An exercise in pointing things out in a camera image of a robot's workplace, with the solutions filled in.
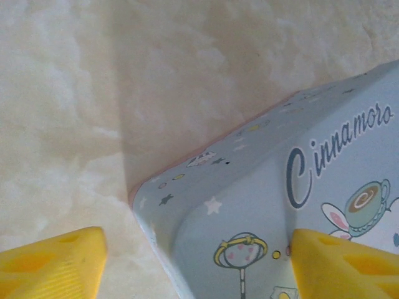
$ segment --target lollipop illustration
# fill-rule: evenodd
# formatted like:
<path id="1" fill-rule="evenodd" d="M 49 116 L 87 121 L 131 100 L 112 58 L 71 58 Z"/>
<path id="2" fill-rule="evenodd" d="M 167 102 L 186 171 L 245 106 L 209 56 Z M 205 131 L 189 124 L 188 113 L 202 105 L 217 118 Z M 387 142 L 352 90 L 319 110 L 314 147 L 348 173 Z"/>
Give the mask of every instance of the lollipop illustration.
<path id="1" fill-rule="evenodd" d="M 222 268 L 239 270 L 241 299 L 245 299 L 245 269 L 267 254 L 267 244 L 250 232 L 242 232 L 222 241 L 213 260 Z"/>

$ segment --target white fluffy rug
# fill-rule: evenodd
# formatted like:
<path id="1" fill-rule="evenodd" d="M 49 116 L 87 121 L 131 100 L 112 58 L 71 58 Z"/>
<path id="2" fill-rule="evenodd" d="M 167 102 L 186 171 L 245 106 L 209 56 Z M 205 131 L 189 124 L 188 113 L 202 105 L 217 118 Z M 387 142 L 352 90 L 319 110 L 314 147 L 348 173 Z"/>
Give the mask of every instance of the white fluffy rug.
<path id="1" fill-rule="evenodd" d="M 296 90 L 399 59 L 397 0 L 2 0 L 0 250 L 101 225 L 99 298 L 176 298 L 134 184 Z"/>

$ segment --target yellow object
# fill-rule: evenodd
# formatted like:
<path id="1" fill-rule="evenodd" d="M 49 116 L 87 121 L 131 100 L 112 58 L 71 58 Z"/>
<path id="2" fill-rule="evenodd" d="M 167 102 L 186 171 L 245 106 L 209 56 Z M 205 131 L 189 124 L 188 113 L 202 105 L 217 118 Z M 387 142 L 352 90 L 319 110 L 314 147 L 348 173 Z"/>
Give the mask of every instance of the yellow object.
<path id="1" fill-rule="evenodd" d="M 0 252 L 0 299 L 95 298 L 106 259 L 101 227 Z"/>
<path id="2" fill-rule="evenodd" d="M 307 229 L 291 247 L 302 299 L 399 299 L 399 255 Z"/>

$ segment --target light blue box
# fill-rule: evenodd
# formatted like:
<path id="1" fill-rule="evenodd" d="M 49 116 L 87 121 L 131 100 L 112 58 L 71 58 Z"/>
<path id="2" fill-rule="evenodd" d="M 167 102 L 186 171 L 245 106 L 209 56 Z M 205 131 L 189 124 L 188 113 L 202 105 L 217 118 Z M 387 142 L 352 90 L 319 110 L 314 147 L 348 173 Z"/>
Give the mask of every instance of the light blue box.
<path id="1" fill-rule="evenodd" d="M 179 296 L 299 298 L 296 228 L 399 254 L 398 112 L 399 60 L 298 92 L 139 185 Z"/>

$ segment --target cartoon ear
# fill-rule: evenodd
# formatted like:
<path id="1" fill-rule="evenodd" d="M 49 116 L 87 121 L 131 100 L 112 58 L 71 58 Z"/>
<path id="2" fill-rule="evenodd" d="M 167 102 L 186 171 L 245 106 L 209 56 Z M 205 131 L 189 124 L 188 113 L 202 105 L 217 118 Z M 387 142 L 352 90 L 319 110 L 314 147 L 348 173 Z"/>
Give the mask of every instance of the cartoon ear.
<path id="1" fill-rule="evenodd" d="M 349 224 L 344 214 L 337 207 L 332 204 L 322 204 L 322 211 L 324 216 L 333 223 L 333 225 L 346 232 L 349 231 Z"/>
<path id="2" fill-rule="evenodd" d="M 332 232 L 330 235 L 345 240 L 350 240 L 352 238 L 352 236 L 348 232 L 343 232 L 342 230 L 336 230 L 335 232 Z"/>

